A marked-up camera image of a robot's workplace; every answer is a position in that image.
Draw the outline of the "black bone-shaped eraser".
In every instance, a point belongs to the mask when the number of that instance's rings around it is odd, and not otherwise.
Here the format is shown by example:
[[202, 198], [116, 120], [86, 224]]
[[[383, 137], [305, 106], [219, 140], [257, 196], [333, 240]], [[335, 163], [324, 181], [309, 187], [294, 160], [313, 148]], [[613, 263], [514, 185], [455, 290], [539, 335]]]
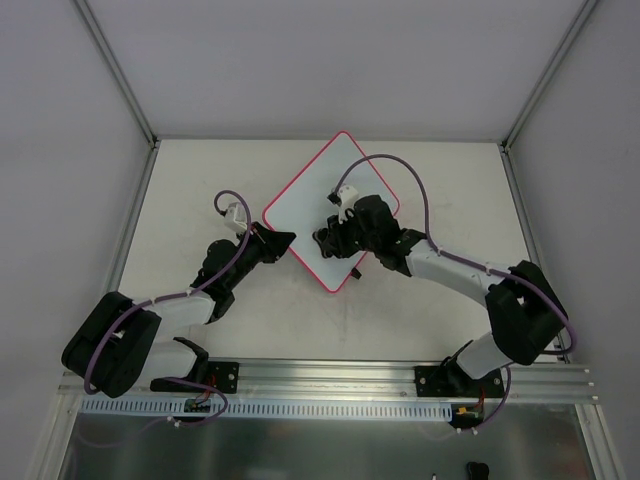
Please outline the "black bone-shaped eraser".
[[330, 234], [327, 228], [321, 228], [314, 231], [312, 238], [318, 245], [323, 258], [327, 259], [333, 257]]

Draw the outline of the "pink framed whiteboard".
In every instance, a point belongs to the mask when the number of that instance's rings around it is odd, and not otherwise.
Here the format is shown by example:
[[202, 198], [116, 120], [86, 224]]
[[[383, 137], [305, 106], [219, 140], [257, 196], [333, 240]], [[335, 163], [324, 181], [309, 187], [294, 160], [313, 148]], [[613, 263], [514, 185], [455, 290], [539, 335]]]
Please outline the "pink framed whiteboard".
[[296, 234], [289, 250], [329, 293], [338, 292], [367, 256], [359, 252], [347, 259], [325, 259], [312, 234], [338, 213], [327, 196], [344, 172], [365, 152], [346, 131], [337, 133], [286, 187], [265, 207], [263, 223], [274, 231]]

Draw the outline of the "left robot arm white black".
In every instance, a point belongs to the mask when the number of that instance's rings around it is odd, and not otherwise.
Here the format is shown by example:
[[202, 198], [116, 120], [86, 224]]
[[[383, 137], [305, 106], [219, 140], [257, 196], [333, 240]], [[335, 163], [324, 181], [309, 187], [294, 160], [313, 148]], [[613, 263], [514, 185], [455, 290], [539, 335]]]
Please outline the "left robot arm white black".
[[235, 300], [234, 288], [260, 264], [277, 262], [295, 240], [258, 222], [236, 242], [216, 240], [192, 284], [182, 292], [135, 302], [106, 293], [63, 350], [65, 368], [82, 377], [90, 393], [111, 398], [135, 384], [158, 386], [174, 377], [185, 389], [208, 381], [206, 350], [178, 337], [179, 330], [221, 319]]

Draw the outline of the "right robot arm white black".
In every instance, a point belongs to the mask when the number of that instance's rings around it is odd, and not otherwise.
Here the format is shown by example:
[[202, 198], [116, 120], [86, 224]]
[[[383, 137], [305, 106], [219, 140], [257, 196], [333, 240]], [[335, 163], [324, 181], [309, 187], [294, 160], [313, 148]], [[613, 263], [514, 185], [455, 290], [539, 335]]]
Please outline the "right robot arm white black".
[[324, 258], [368, 252], [388, 270], [440, 284], [487, 311], [489, 332], [445, 358], [419, 386], [419, 394], [470, 395], [487, 375], [513, 364], [532, 364], [569, 328], [566, 311], [534, 263], [521, 261], [501, 270], [438, 249], [427, 234], [400, 227], [378, 195], [342, 191], [328, 199], [338, 212], [313, 235]]

